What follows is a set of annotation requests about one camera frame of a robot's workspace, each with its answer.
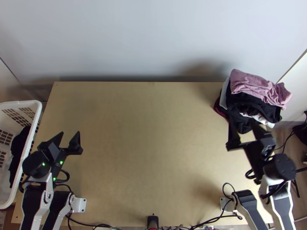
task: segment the laundry basket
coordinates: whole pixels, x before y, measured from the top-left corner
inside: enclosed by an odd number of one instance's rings
[[[42,104],[37,100],[0,103],[0,209],[10,206],[21,180],[22,162],[31,151],[33,140],[42,116]],[[31,126],[15,179],[10,188],[11,144],[24,127]]]

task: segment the wooden floor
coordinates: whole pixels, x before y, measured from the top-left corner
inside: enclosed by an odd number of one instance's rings
[[[278,129],[272,131],[272,134],[276,138],[277,146],[284,143],[292,129]],[[282,152],[282,148],[276,150],[277,153]],[[296,135],[293,135],[287,141],[285,147],[285,153],[291,158],[296,166],[296,169],[307,167],[302,163],[304,156],[307,153],[307,146],[304,145]],[[292,200],[293,200],[293,217],[298,219],[307,216],[307,171],[298,173],[296,175],[296,181],[299,188],[300,198],[296,196],[294,187],[291,188]],[[307,220],[302,220],[295,223],[297,230],[307,229]]]

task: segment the wooden table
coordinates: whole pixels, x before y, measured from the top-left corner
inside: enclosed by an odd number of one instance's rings
[[[155,214],[161,226],[190,226],[220,215],[224,182],[257,197],[259,187],[244,176],[251,168],[244,152],[227,152],[228,123],[212,109],[221,86],[56,82],[33,149],[61,131],[61,146],[67,147],[81,132],[83,154],[63,165],[75,195],[87,198],[86,212],[73,218],[145,226]],[[253,139],[252,132],[242,137]],[[21,198],[18,192],[14,223],[22,220]],[[258,206],[265,222],[272,222],[259,201]],[[246,221],[232,217],[217,224]]]

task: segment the dark red fabric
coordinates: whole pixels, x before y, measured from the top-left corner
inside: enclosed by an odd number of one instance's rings
[[[220,97],[218,97],[218,99],[215,101],[214,106],[213,106],[213,109],[214,109],[214,111],[217,112],[219,115],[221,115],[222,117],[224,117],[225,119],[227,119],[226,114],[223,113],[222,111],[220,111],[220,110],[218,109],[219,105],[220,105]]]

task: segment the black cable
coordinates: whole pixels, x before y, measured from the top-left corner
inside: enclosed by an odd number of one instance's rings
[[[60,169],[61,172],[63,172],[65,175],[66,175],[66,179],[65,180],[62,180],[62,179],[56,179],[55,182],[60,182],[60,183],[65,183],[67,181],[69,181],[70,179],[70,174],[68,173],[68,171],[66,170],[63,170],[63,169]]]
[[[22,186],[29,181],[29,178],[30,178],[30,176],[27,176],[26,179],[23,182],[19,183],[18,189],[21,193],[23,193],[25,191]]]
[[[75,222],[75,223],[77,223],[77,224],[79,224],[79,225],[83,225],[83,226],[94,227],[94,229],[97,228],[97,227],[105,227],[105,228],[113,228],[113,229],[116,229],[116,230],[121,230],[120,228],[115,228],[115,227],[112,227],[111,225],[104,224],[104,223],[101,223],[101,224],[98,224],[98,225],[87,224],[87,223],[81,223],[81,222],[79,222],[79,221],[76,221],[76,220],[72,219],[72,218],[71,218],[71,213],[70,213],[70,215],[66,215],[66,217],[67,217],[69,220],[71,220],[72,222]]]
[[[57,184],[56,183],[55,188],[58,187],[58,186],[66,186],[69,189],[70,192],[72,191],[68,184]]]
[[[286,143],[287,143],[288,139],[289,139],[290,137],[292,137],[294,134],[296,134],[296,133],[298,133],[298,132],[304,130],[304,129],[307,127],[307,123],[306,123],[306,122],[307,122],[307,110],[304,111],[304,114],[306,115],[306,119],[305,119],[305,121],[304,121],[304,123],[303,123],[304,126],[303,126],[300,130],[297,130],[296,132],[292,131],[292,132],[289,134],[289,136],[286,138],[285,142],[284,142],[281,146],[279,146],[278,148],[275,148],[274,150],[278,150],[278,149],[283,148],[283,149],[282,149],[282,153],[284,153],[285,147],[286,147]]]
[[[232,189],[233,189],[234,192],[236,191],[236,190],[234,189],[234,187],[232,186],[232,184],[226,182],[226,183],[224,183],[223,186],[222,186],[223,194],[224,194],[225,197],[227,197],[228,199],[230,199],[230,200],[233,201],[233,199],[232,199],[231,197],[229,197],[229,196],[227,196],[227,195],[225,194],[224,187],[225,187],[227,184],[230,185],[230,186],[232,187]]]
[[[237,217],[239,220],[242,220],[243,218],[242,218],[241,216],[239,216],[237,213],[235,213],[234,215],[226,215],[226,216],[223,216],[224,210],[225,210],[226,206],[227,206],[231,201],[232,201],[232,200],[229,200],[229,201],[226,202],[226,204],[224,205],[223,210],[222,210],[222,213],[221,213],[220,216],[214,217],[214,218],[212,218],[212,219],[210,219],[210,220],[207,220],[207,221],[202,222],[202,223],[200,223],[200,224],[194,225],[194,226],[192,226],[192,227],[190,228],[190,230],[194,230],[194,229],[196,229],[196,228],[198,228],[198,227],[200,227],[200,226],[202,226],[202,225],[208,224],[208,223],[217,222],[220,218],[225,218],[225,217]]]
[[[267,194],[261,194],[261,195],[260,195],[260,198],[265,199],[265,198],[268,198],[268,197],[274,195],[275,193],[277,193],[277,192],[284,186],[284,184],[285,184],[286,182],[287,182],[287,181],[281,182],[274,190],[270,191],[270,192],[267,193]]]
[[[71,213],[69,213],[67,217],[67,225],[68,225],[69,230],[71,230],[70,223],[69,223],[70,217],[71,217]]]
[[[300,198],[300,192],[299,192],[299,188],[298,188],[297,183],[296,183],[296,179],[292,180],[291,182],[294,184],[294,187],[295,187],[295,190],[296,190],[296,196],[298,198]]]
[[[247,179],[255,179],[255,178],[256,178],[256,175],[255,175],[255,174],[254,174],[254,175],[250,175],[252,172],[253,172],[253,169],[248,170],[248,171],[245,173],[245,177],[246,177]]]

